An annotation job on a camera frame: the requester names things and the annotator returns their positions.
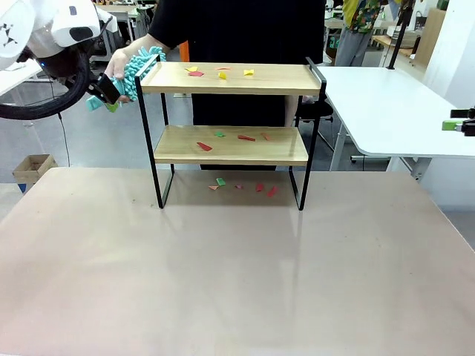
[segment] black shirt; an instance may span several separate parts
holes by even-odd
[[[325,0],[160,0],[149,33],[192,62],[322,62]],[[282,96],[193,95],[195,125],[283,126]]]

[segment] person's arm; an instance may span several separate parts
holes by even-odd
[[[162,42],[150,35],[146,35],[136,39],[130,43],[129,46],[116,50],[105,70],[105,75],[109,78],[117,78],[118,80],[124,79],[125,65],[131,60],[132,56],[137,54],[142,47],[146,50],[150,50],[153,46],[161,47],[165,53],[170,51],[170,48],[165,46]]]
[[[294,122],[298,108],[298,96],[286,95],[285,97],[285,127],[289,128]]]
[[[131,57],[138,54],[144,47],[161,47],[167,53],[170,48],[176,47],[188,39],[188,0],[161,0],[148,35],[133,41],[129,46],[116,50],[113,54],[105,74],[112,78],[124,79],[125,66]],[[126,96],[121,96],[119,101],[128,102]]]

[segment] cardboard box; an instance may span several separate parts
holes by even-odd
[[[58,164],[50,154],[27,156],[13,171],[13,176],[23,193],[26,193],[41,177]]]

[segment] hand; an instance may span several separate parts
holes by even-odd
[[[105,69],[105,75],[109,78],[116,78],[123,80],[125,78],[125,66],[130,61],[130,57],[125,53],[123,49],[116,50],[112,55],[112,58]],[[130,102],[128,96],[121,95],[119,97],[120,102]]]

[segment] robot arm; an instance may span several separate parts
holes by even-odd
[[[69,88],[45,105],[0,105],[0,117],[51,116],[75,104],[86,91],[115,103],[115,87],[105,76],[95,79],[89,69],[91,48],[105,29],[101,22],[112,32],[118,30],[117,19],[91,0],[0,0],[0,70],[27,53],[26,58],[34,58],[49,77]]]

